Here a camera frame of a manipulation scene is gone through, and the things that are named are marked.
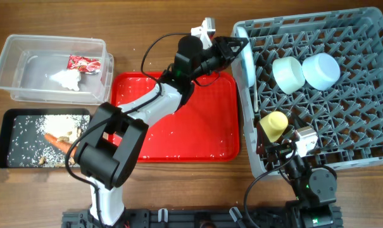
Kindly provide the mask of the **yellow plastic cup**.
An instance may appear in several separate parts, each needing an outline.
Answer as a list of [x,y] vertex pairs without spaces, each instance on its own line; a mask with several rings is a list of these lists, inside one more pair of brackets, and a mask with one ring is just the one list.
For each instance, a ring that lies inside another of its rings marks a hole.
[[261,128],[271,143],[279,139],[288,123],[287,116],[280,111],[273,111],[260,120]]

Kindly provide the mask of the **mint green cup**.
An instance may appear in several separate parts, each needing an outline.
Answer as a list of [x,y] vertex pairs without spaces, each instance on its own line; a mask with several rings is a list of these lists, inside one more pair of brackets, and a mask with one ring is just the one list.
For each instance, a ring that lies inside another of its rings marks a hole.
[[286,94],[296,92],[306,82],[301,63],[291,56],[274,60],[272,73],[277,85]]

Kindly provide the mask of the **light blue bowl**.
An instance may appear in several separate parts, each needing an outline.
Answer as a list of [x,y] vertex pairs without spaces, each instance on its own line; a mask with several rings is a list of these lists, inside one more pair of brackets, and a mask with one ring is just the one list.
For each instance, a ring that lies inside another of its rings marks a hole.
[[302,71],[307,83],[319,91],[331,88],[341,76],[339,64],[327,53],[319,53],[305,59]]

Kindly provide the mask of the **red foil wrapper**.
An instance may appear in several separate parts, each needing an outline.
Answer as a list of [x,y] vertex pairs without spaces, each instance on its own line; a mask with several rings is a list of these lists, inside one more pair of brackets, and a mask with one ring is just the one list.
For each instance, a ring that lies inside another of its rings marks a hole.
[[67,69],[78,70],[80,73],[95,74],[101,70],[101,61],[96,58],[70,55]]

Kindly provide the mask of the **white tissue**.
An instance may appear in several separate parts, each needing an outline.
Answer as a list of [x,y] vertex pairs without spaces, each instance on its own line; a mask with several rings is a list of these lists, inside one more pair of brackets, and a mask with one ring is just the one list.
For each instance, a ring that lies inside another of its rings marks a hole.
[[78,70],[62,70],[52,76],[50,76],[52,81],[59,83],[62,87],[79,91],[78,83],[81,81],[81,74]]

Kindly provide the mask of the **orange carrot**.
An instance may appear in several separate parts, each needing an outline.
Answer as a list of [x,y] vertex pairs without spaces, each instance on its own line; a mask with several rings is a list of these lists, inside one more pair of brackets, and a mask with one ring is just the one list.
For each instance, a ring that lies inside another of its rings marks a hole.
[[53,135],[48,134],[48,133],[44,135],[44,138],[45,138],[46,141],[51,143],[54,147],[56,147],[59,150],[61,150],[64,154],[67,154],[68,150],[72,146],[72,144],[70,142],[59,141],[57,137],[54,137]]

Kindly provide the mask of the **white plastic spoon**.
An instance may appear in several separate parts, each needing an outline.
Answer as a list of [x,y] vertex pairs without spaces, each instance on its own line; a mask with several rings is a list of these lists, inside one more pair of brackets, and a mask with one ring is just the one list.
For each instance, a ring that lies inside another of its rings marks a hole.
[[253,111],[258,113],[258,93],[257,85],[253,86]]

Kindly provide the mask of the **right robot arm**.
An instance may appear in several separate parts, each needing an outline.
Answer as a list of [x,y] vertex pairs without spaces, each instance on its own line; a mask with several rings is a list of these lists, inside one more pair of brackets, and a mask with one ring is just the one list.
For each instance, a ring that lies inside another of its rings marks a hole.
[[286,227],[342,227],[342,213],[336,202],[337,174],[326,165],[311,165],[304,160],[316,146],[314,128],[301,120],[294,122],[296,139],[274,146],[261,124],[256,152],[269,162],[280,163],[279,172],[286,178],[296,199],[284,207]]

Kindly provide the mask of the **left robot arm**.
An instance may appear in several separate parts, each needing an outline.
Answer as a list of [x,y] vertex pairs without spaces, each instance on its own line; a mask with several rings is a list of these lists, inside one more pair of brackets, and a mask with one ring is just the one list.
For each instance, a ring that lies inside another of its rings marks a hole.
[[89,221],[96,227],[123,223],[123,184],[135,168],[148,129],[181,109],[198,78],[226,69],[248,45],[247,38],[219,36],[210,47],[200,38],[180,34],[173,63],[153,78],[155,87],[137,100],[97,108],[87,130],[66,153],[80,167],[79,181],[91,187]]

